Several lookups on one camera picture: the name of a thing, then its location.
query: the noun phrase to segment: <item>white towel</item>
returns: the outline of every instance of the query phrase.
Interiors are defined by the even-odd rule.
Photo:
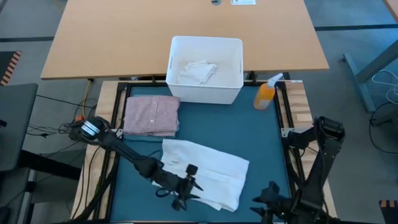
[[[200,85],[208,81],[210,76],[214,74],[216,68],[216,64],[207,64],[206,61],[188,62],[187,65],[184,66],[184,70],[180,71],[177,81],[186,85]]]
[[[203,191],[194,187],[191,193],[200,197],[194,200],[217,210],[238,209],[249,161],[190,141],[164,139],[162,146],[164,170],[184,178],[189,164],[198,167],[194,177]]]

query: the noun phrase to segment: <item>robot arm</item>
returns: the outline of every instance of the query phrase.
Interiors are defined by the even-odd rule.
[[[163,170],[164,164],[161,161],[153,157],[138,154],[122,142],[122,140],[112,132],[109,123],[99,116],[90,117],[87,121],[74,124],[69,138],[75,141],[101,146],[105,150],[115,151],[126,158],[134,165],[134,168],[136,168],[143,178],[158,183],[162,186],[162,190],[178,194],[172,204],[172,207],[177,211],[180,210],[180,208],[186,210],[186,202],[188,199],[198,198],[198,196],[190,193],[192,188],[196,187],[202,190],[193,177],[198,167],[191,164],[188,165],[186,178],[181,178],[171,172]],[[158,193],[156,193],[156,195],[158,197],[164,196]]]
[[[286,220],[289,224],[326,223],[326,221],[336,223],[336,220],[322,210],[324,200],[322,189],[344,138],[345,129],[341,123],[320,117],[315,119],[313,127],[304,133],[289,132],[288,136],[282,139],[285,145],[299,149],[305,149],[311,141],[317,140],[319,153],[308,178],[303,183],[296,183],[299,188],[293,198],[280,196],[278,185],[270,182],[269,187],[262,190],[261,196],[253,199],[254,202],[267,205],[267,210],[251,208],[260,214],[262,223],[271,224],[273,215]]]

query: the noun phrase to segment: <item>gray floor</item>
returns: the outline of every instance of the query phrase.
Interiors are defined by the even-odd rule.
[[[62,7],[66,3],[65,0],[58,2]],[[381,0],[306,0],[305,3],[314,26],[395,23]],[[8,0],[0,13],[0,38],[53,36],[61,15],[51,0]],[[358,67],[363,68],[398,38],[398,30],[318,32],[318,38],[330,69],[324,72],[291,73],[291,76],[304,80],[314,116],[329,116],[343,122],[346,127],[347,138],[330,173],[338,216],[342,220],[384,223],[378,201],[398,199],[398,156],[377,151],[371,144],[368,133],[370,114],[365,112],[354,92],[349,69],[340,59],[344,53],[350,53]],[[51,42],[0,43],[1,51],[22,51],[11,85],[35,82],[39,84],[41,95],[80,102],[86,80],[40,80],[50,46]],[[387,68],[398,73],[397,62]],[[90,97],[98,98],[101,82],[94,82]],[[386,101],[384,94],[387,88],[372,83],[369,88],[375,104]],[[89,105],[95,105],[95,101],[89,102]],[[74,106],[37,98],[31,123],[58,127],[62,122],[72,120],[74,110]],[[394,123],[385,124],[373,129],[374,139],[383,149],[398,152],[397,131]],[[67,136],[62,135],[47,139],[27,136],[24,148],[34,153],[50,153],[69,143]],[[69,185],[76,189],[77,183]],[[32,223],[66,220],[69,217],[66,203],[72,208],[71,200],[39,204],[35,208]]]

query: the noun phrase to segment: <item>blue work surface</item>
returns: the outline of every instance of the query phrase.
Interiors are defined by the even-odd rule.
[[[178,109],[180,130],[176,139],[211,147],[250,162],[239,208],[235,212],[217,211],[193,200],[188,201],[187,211],[177,212],[171,207],[172,195],[156,197],[157,187],[121,158],[111,221],[260,222],[261,217],[249,208],[263,206],[252,199],[260,196],[270,181],[279,185],[281,195],[289,197],[275,105],[271,103],[265,111],[255,110],[253,99],[257,91],[258,86],[244,86],[232,105],[182,102]],[[171,92],[168,87],[134,86],[132,95],[171,95]],[[162,150],[161,142],[124,142],[143,155]]]

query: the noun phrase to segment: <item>white plastic bin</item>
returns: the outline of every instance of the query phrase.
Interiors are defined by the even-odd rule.
[[[216,72],[201,85],[177,83],[188,62],[217,64]],[[240,39],[175,36],[172,40],[166,83],[183,102],[231,104],[243,86],[243,44]]]

